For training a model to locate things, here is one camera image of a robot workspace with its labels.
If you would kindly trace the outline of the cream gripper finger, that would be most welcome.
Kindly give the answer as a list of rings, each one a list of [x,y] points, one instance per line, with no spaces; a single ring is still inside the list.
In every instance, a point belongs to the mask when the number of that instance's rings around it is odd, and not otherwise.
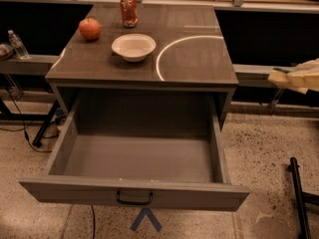
[[[319,58],[316,60],[310,60],[301,64],[298,64],[294,67],[296,72],[305,71],[305,72],[318,72],[319,71]]]
[[[288,74],[293,88],[319,92],[319,74]]]

